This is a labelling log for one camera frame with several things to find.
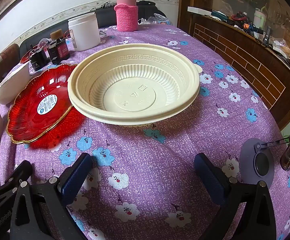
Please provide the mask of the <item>purple floral tablecloth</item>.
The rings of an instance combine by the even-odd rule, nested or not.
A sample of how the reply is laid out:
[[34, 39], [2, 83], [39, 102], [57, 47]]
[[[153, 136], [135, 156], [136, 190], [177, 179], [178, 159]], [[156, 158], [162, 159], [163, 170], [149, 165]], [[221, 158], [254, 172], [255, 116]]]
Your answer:
[[0, 141], [0, 185], [23, 161], [33, 183], [59, 176], [86, 152], [96, 163], [73, 204], [74, 220], [89, 239], [197, 239], [218, 207], [193, 163], [204, 153], [228, 178], [240, 179], [239, 154], [250, 138], [281, 138], [261, 97], [219, 54], [176, 27], [112, 26], [97, 50], [151, 43], [173, 49], [202, 68], [201, 89], [182, 113], [147, 127], [121, 127], [85, 118], [71, 136], [48, 148]]

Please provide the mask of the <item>wooden brick-pattern counter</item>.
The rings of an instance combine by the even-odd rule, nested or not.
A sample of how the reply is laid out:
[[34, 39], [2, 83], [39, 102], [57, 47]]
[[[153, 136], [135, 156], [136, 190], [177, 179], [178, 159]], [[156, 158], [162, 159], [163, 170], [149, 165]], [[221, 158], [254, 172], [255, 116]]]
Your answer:
[[290, 67], [269, 48], [235, 27], [194, 9], [180, 9], [178, 28], [219, 54], [247, 81], [278, 127], [290, 127]]

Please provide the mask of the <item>black leather sofa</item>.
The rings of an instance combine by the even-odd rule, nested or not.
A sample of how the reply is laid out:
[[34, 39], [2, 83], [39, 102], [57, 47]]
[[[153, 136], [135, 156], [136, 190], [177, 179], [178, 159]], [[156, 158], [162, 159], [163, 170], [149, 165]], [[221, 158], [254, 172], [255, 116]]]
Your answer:
[[91, 36], [90, 33], [94, 33], [95, 29], [109, 27], [117, 24], [116, 11], [114, 7], [116, 3], [105, 2], [102, 5], [94, 8], [90, 8], [87, 13], [65, 19], [59, 23], [52, 21], [52, 25], [49, 27], [44, 24], [39, 24], [33, 28], [33, 32], [29, 33], [28, 37], [22, 36], [22, 41], [19, 46], [19, 57], [28, 57], [29, 51], [34, 46], [38, 45], [43, 38], [50, 38], [50, 34], [61, 30], [63, 35], [69, 35], [74, 38], [74, 43], [82, 41], [82, 35], [84, 33], [87, 36]]

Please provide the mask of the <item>white plastic jar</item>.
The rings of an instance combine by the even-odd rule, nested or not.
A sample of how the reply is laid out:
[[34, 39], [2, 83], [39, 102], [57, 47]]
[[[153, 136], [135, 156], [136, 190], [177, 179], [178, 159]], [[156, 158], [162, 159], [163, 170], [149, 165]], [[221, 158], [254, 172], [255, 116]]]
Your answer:
[[68, 29], [76, 51], [89, 50], [100, 43], [98, 21], [95, 12], [68, 20]]

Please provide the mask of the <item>large red glass plate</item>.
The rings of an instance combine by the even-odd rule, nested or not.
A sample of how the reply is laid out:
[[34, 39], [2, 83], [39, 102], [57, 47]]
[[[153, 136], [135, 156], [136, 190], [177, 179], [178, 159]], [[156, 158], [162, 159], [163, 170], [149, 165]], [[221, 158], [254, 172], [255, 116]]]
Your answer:
[[85, 117], [72, 105], [68, 79], [75, 64], [64, 63], [34, 77], [15, 98], [6, 133], [14, 144], [48, 148], [74, 134]]

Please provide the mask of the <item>small black jar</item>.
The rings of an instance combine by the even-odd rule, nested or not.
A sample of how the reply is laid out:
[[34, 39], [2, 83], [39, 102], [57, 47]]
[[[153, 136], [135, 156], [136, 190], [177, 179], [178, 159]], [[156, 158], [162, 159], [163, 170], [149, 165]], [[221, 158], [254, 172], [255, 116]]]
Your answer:
[[38, 71], [49, 63], [49, 59], [43, 48], [33, 50], [30, 53], [30, 61], [34, 71]]

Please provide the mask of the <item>cream plastic bowl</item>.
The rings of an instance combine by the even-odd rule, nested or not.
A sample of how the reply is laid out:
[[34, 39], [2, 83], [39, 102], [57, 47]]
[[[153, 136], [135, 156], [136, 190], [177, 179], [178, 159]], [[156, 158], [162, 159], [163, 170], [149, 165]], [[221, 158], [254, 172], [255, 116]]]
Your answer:
[[120, 126], [147, 125], [179, 114], [196, 99], [202, 68], [181, 53], [146, 43], [108, 47], [81, 61], [68, 79], [84, 116]]

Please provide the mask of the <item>pink thermos with knit sleeve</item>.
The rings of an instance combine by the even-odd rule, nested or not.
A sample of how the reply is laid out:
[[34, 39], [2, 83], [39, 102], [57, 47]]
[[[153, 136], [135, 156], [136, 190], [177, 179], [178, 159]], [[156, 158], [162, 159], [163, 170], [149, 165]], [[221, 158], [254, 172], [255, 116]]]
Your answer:
[[138, 6], [136, 0], [117, 0], [114, 6], [119, 31], [136, 31], [138, 27]]

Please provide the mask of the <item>white paper bowl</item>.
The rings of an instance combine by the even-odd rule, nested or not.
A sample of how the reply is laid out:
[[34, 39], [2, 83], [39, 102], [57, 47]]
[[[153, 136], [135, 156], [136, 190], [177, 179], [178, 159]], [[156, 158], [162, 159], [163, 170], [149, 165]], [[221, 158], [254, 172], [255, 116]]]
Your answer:
[[29, 71], [30, 62], [19, 66], [0, 83], [0, 103], [7, 105], [26, 87], [31, 79]]

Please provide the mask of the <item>grey round phone stand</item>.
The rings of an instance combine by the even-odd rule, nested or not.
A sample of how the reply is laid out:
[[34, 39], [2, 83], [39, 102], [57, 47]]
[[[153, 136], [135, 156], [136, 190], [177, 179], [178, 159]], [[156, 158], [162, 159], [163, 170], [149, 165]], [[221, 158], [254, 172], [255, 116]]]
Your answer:
[[242, 146], [239, 157], [239, 171], [246, 184], [257, 184], [264, 181], [268, 188], [274, 179], [274, 159], [270, 147], [287, 144], [290, 137], [272, 142], [264, 142], [257, 138], [248, 139]]

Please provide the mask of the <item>dark jar with cork lid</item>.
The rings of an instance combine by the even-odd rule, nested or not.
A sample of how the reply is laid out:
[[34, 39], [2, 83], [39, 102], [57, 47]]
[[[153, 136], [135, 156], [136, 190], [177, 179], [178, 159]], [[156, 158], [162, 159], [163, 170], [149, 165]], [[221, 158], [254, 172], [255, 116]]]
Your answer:
[[50, 34], [52, 39], [49, 47], [48, 53], [51, 62], [54, 65], [60, 64], [63, 60], [67, 60], [70, 57], [70, 53], [67, 47], [66, 40], [63, 38], [62, 29], [58, 29]]

